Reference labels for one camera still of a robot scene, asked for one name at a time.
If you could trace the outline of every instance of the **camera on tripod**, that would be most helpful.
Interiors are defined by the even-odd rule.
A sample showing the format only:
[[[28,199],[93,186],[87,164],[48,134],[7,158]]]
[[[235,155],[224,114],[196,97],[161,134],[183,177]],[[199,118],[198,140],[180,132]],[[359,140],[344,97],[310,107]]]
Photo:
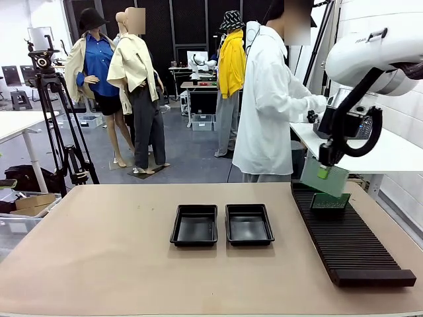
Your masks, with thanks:
[[[76,186],[86,184],[89,179],[89,175],[91,176],[94,184],[99,184],[99,181],[87,144],[85,143],[81,125],[79,124],[76,116],[65,79],[61,73],[56,73],[52,65],[53,55],[60,51],[54,49],[50,35],[45,35],[44,37],[47,38],[49,44],[49,48],[47,50],[34,51],[34,44],[30,41],[26,41],[29,51],[28,56],[31,57],[36,73],[35,79],[31,79],[29,82],[38,90],[38,94],[40,96],[44,120],[46,122],[48,137],[52,147],[53,159],[56,165],[54,176],[61,188],[61,196],[64,197],[67,194],[65,184],[65,177],[67,176],[67,173],[69,173],[72,184]],[[69,128],[73,138],[72,145],[65,145],[63,142],[61,129],[59,128],[58,121],[54,115],[54,109],[48,94],[48,89],[59,95],[59,99],[65,111],[65,117],[69,122]],[[72,121],[76,122],[79,138],[77,137]],[[79,140],[82,141],[87,159],[84,157],[81,150]]]

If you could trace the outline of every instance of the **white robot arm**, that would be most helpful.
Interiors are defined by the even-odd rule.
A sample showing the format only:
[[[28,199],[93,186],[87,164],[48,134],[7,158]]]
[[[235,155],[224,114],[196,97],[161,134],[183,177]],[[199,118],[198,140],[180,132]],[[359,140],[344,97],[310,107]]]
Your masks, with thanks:
[[[344,94],[339,92],[332,98],[337,102],[328,104],[321,122],[330,137],[320,147],[319,162],[331,167],[345,154],[368,154],[379,140],[382,110],[364,99],[365,95],[400,96],[423,79],[423,33],[415,25],[396,24],[376,32],[351,34],[330,51],[326,72],[334,82],[354,87],[349,93],[343,90]],[[370,138],[362,148],[353,149],[347,144],[347,137],[357,133],[365,117],[373,119]]]
[[[214,67],[217,65],[217,62],[215,60],[206,61],[204,56],[194,54],[188,61],[188,64],[192,68],[191,79],[200,79],[200,74],[198,73],[198,66],[206,65],[209,69],[214,69]]]

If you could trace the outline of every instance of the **gray pants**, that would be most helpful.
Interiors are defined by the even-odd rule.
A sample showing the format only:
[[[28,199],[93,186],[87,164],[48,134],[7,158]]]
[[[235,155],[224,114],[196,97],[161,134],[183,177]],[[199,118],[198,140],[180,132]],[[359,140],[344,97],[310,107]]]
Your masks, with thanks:
[[[235,150],[238,134],[239,91],[228,99],[223,99],[220,90],[217,92],[216,122],[219,137],[219,149],[215,157],[223,157],[227,150]]]
[[[253,175],[243,173],[243,183],[288,183],[291,175]]]
[[[148,168],[148,144],[153,146],[157,165],[166,163],[163,117],[157,101],[151,101],[148,85],[130,93],[135,126],[135,166]]]

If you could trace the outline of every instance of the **black plastic tray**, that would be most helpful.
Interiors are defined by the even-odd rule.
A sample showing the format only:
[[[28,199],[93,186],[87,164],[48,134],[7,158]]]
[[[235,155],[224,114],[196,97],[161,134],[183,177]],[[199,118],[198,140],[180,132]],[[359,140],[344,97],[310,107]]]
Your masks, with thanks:
[[[227,205],[225,224],[233,246],[268,246],[275,241],[265,205]]]
[[[216,242],[217,206],[178,206],[171,243],[175,246],[213,246]]]
[[[416,276],[401,269],[354,208],[312,210],[315,193],[301,183],[292,195],[331,281],[339,287],[412,287]]]

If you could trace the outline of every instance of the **black shorts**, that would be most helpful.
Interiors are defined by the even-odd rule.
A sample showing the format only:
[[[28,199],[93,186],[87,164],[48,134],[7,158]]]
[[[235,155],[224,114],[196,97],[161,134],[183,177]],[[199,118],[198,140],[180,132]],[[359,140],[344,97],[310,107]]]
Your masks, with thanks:
[[[97,92],[94,92],[95,101],[100,107],[103,116],[111,116],[120,109],[122,109],[122,103],[120,102],[119,95],[113,97],[101,96]]]

